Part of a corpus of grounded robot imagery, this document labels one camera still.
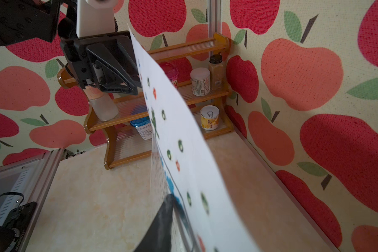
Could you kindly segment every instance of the product label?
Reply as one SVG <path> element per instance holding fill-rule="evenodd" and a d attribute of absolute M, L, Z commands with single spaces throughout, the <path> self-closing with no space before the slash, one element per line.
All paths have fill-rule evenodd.
<path fill-rule="evenodd" d="M 153 137 L 153 128 L 151 127 L 151 123 L 136 127 L 136 129 L 144 140 L 151 139 Z"/>
<path fill-rule="evenodd" d="M 210 77 L 207 79 L 192 79 L 192 91 L 196 96 L 205 96 L 210 92 Z"/>

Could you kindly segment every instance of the white lid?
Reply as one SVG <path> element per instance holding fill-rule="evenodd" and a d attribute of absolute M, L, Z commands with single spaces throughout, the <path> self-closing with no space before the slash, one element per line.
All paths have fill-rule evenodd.
<path fill-rule="evenodd" d="M 190 77 L 192 79 L 198 79 L 198 80 L 207 79 L 207 77 L 209 76 L 210 76 L 209 69 L 204 68 L 204 67 L 195 68 L 192 70 L 192 72 L 190 72 Z"/>
<path fill-rule="evenodd" d="M 204 118 L 211 118 L 211 119 L 214 119 L 216 117 L 218 117 L 218 114 L 220 113 L 220 110 L 216 107 L 216 106 L 213 106 L 213 105 L 207 105 L 207 106 L 204 106 L 201 110 L 200 110 L 200 114 L 204 117 Z"/>

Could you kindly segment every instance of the pink container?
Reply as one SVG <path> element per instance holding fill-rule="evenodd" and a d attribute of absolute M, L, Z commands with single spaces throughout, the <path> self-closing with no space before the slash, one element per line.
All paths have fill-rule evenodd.
<path fill-rule="evenodd" d="M 159 64 L 162 70 L 164 70 L 164 73 L 169 78 L 171 83 L 174 85 L 175 88 L 178 88 L 178 69 L 174 67 L 171 63 L 163 62 Z"/>

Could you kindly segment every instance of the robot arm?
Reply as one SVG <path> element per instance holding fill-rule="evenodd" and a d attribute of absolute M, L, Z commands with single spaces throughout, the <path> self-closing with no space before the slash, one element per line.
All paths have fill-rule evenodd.
<path fill-rule="evenodd" d="M 137 94 L 141 87 L 129 32 L 117 32 L 118 0 L 0 0 L 0 46 L 40 38 L 52 42 L 56 28 L 68 71 L 79 86 Z M 67 3 L 60 21 L 61 3 Z"/>

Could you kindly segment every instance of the black cap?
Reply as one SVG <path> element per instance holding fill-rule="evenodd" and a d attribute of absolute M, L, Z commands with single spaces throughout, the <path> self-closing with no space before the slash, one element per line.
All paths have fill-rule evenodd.
<path fill-rule="evenodd" d="M 215 54 L 210 57 L 210 63 L 218 64 L 222 62 L 222 56 L 220 54 Z"/>

